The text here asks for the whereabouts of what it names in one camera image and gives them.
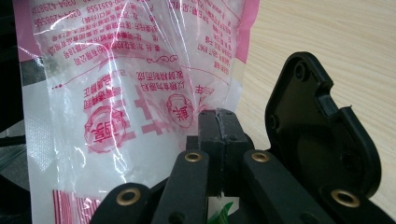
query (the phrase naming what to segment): pink and white package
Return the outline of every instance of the pink and white package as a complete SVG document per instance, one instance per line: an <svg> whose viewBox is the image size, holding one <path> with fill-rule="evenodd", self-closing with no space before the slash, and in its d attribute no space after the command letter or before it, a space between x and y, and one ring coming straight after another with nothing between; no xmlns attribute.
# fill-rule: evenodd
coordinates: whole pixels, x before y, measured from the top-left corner
<svg viewBox="0 0 396 224"><path fill-rule="evenodd" d="M56 154L54 223L169 176L204 109L235 110L259 0L30 0Z"/></svg>

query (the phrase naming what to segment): brass ring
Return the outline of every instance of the brass ring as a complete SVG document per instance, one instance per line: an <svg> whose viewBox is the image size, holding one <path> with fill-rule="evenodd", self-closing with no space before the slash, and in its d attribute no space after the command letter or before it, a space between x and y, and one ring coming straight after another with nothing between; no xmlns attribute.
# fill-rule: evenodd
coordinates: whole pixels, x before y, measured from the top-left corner
<svg viewBox="0 0 396 224"><path fill-rule="evenodd" d="M134 197L132 199L125 200L123 197L127 193L133 193ZM119 195L117 195L117 203L122 206L131 205L136 203L140 199L140 190L139 189L123 189Z"/></svg>
<svg viewBox="0 0 396 224"><path fill-rule="evenodd" d="M184 159L186 159L186 161L196 162L196 161L200 161L202 159L202 156L199 153L191 152L188 153L186 156L184 156Z"/></svg>
<svg viewBox="0 0 396 224"><path fill-rule="evenodd" d="M331 195L336 202L342 204L343 206L356 208L361 205L361 201L359 200L359 198L346 190L334 189L332 190Z"/></svg>
<svg viewBox="0 0 396 224"><path fill-rule="evenodd" d="M270 158L262 152L255 152L251 154L251 158L259 162L265 162L270 160Z"/></svg>

